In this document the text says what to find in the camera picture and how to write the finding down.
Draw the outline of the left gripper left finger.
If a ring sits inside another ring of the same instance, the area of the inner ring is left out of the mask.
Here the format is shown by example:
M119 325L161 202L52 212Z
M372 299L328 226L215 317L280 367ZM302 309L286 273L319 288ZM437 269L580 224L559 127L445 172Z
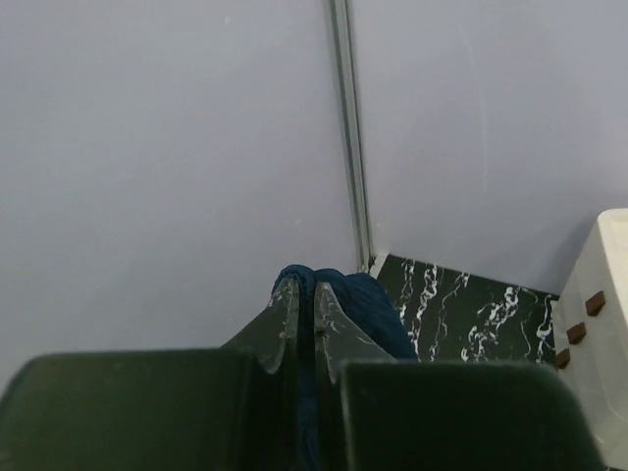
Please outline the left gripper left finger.
M291 470L298 285L219 348L56 353L1 399L5 470Z

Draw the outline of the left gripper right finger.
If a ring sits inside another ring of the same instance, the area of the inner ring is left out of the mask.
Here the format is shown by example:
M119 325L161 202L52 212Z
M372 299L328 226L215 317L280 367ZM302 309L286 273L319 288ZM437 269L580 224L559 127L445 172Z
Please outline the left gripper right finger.
M575 397L545 365L392 358L314 301L324 470L601 470Z

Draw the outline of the navy blue shorts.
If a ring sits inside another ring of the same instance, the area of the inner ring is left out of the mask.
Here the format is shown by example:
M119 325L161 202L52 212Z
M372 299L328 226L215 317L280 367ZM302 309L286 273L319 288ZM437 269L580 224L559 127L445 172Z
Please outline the navy blue shorts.
M389 355L402 360L415 360L417 355L386 292L369 274L345 275L332 268L314 270L292 264L280 272L273 288L286 279L297 281L299 297L297 468L317 470L320 452L313 333L316 286L329 284L344 314Z

